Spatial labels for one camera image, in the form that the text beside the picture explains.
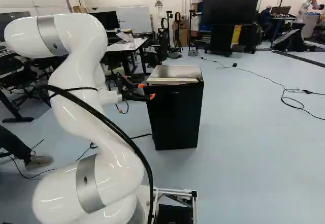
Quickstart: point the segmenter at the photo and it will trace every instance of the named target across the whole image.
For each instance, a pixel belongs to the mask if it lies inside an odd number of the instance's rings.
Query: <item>black bag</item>
[[[262,43],[262,29],[254,22],[252,25],[243,25],[239,35],[239,44],[245,46],[245,52],[255,53],[256,46]]]

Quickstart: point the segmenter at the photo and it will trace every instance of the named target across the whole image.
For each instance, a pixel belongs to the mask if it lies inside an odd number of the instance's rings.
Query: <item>floor cable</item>
[[[226,67],[224,64],[222,64],[221,62],[216,61],[216,60],[210,60],[210,59],[206,59],[206,58],[204,58],[204,57],[201,57],[201,59],[203,59],[203,60],[208,60],[208,61],[213,61],[213,62],[215,62],[215,63],[221,65],[221,67],[216,68],[216,69],[219,69],[219,70],[220,70],[220,69],[221,69],[221,70],[222,70],[222,69],[226,69],[226,68],[235,68],[235,69],[238,69],[238,70],[240,70],[240,71],[244,71],[244,72],[247,72],[247,73],[251,73],[251,74],[254,74],[254,75],[258,76],[258,77],[261,77],[261,78],[267,79],[267,80],[271,81],[271,82],[274,83],[274,84],[280,85],[280,86],[282,86],[282,88],[283,88],[283,92],[282,92],[282,96],[281,96],[281,102],[282,102],[282,103],[284,103],[285,105],[290,106],[290,107],[292,107],[292,108],[295,108],[295,109],[298,109],[298,110],[302,110],[302,111],[304,111],[304,112],[307,112],[309,115],[311,115],[312,117],[314,117],[314,118],[316,118],[316,119],[319,119],[319,120],[325,120],[325,118],[321,118],[321,117],[315,116],[315,115],[313,115],[312,113],[310,113],[309,111],[305,110],[305,105],[304,105],[302,102],[300,102],[300,101],[298,101],[298,100],[295,100],[295,99],[293,99],[293,98],[290,98],[290,97],[285,96],[285,93],[286,93],[286,92],[289,92],[289,93],[316,94],[316,95],[324,95],[324,96],[325,96],[325,93],[316,93],[316,92],[311,92],[311,91],[308,91],[308,90],[306,90],[306,89],[286,88],[283,84],[278,83],[278,82],[275,82],[274,80],[272,80],[272,79],[270,79],[270,78],[268,78],[268,77],[264,77],[264,76],[262,76],[262,75],[259,75],[259,74],[255,73],[255,72],[252,72],[252,71],[249,71],[249,70],[245,70],[245,69],[242,69],[242,68],[238,68],[238,67],[237,67],[237,63],[234,63],[231,67]],[[292,102],[298,103],[298,106],[294,106],[294,105],[290,104],[288,101],[292,101]]]

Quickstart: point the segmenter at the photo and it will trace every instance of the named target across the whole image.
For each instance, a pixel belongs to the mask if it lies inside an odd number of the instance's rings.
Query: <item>black pants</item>
[[[30,162],[31,149],[28,148],[16,135],[3,126],[0,126],[0,148],[4,148],[9,152],[0,154],[0,157],[13,154],[18,159],[23,159],[26,164]]]

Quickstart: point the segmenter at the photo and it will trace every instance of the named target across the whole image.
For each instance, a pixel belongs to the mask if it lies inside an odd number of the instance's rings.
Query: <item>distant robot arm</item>
[[[319,5],[317,0],[306,0],[306,2],[302,3],[301,8],[298,12],[296,22],[297,23],[304,23],[304,16],[306,15],[308,8],[310,5],[313,6],[314,10],[323,10],[324,5]]]
[[[106,52],[107,36],[95,17],[74,13],[17,19],[7,25],[5,39],[12,50],[25,57],[68,53],[51,75],[49,85],[96,88],[98,91],[70,93],[102,114],[103,104],[122,101],[119,92],[108,91],[105,86],[100,61]],[[96,143],[98,154],[58,168],[40,181],[32,201],[38,220],[43,224],[124,224],[134,213],[142,212],[144,223],[150,198],[139,201],[144,167],[138,156],[115,132],[70,100],[57,95],[51,105],[59,124],[67,132]]]

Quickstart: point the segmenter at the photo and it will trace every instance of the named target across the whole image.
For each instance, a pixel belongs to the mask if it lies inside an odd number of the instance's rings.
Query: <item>black box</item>
[[[202,75],[196,82],[144,87],[155,94],[147,108],[156,150],[197,147],[203,89]]]

